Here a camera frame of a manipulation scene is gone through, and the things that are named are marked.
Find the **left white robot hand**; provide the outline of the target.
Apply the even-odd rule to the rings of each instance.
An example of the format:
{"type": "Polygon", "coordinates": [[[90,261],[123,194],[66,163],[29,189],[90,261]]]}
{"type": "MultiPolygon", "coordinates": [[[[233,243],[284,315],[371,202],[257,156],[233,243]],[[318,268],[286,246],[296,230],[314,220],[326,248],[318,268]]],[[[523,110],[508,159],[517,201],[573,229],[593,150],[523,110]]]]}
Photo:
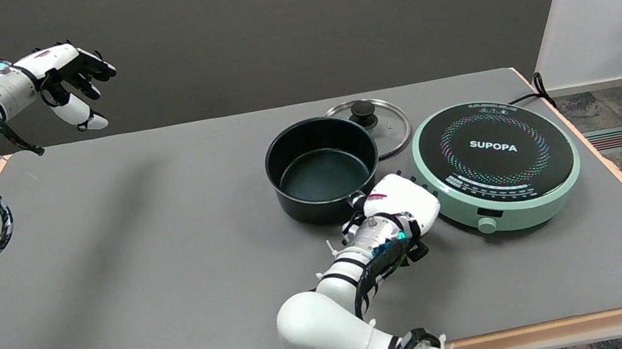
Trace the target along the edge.
{"type": "Polygon", "coordinates": [[[46,49],[35,49],[13,66],[31,79],[43,103],[51,107],[62,121],[82,132],[109,126],[104,115],[64,87],[65,83],[70,84],[91,100],[101,98],[94,82],[109,81],[117,75],[117,70],[99,52],[89,52],[71,42],[62,42],[46,49]]]}

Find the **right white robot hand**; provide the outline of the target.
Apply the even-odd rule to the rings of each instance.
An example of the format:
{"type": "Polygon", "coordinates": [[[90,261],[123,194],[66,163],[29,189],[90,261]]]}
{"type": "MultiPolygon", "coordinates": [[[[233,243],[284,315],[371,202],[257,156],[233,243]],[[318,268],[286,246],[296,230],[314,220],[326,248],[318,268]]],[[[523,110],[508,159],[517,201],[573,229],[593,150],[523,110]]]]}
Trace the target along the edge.
{"type": "Polygon", "coordinates": [[[349,204],[353,217],[342,227],[342,244],[363,249],[426,235],[441,209],[434,194],[398,174],[386,175],[369,193],[356,193],[349,204]]]}

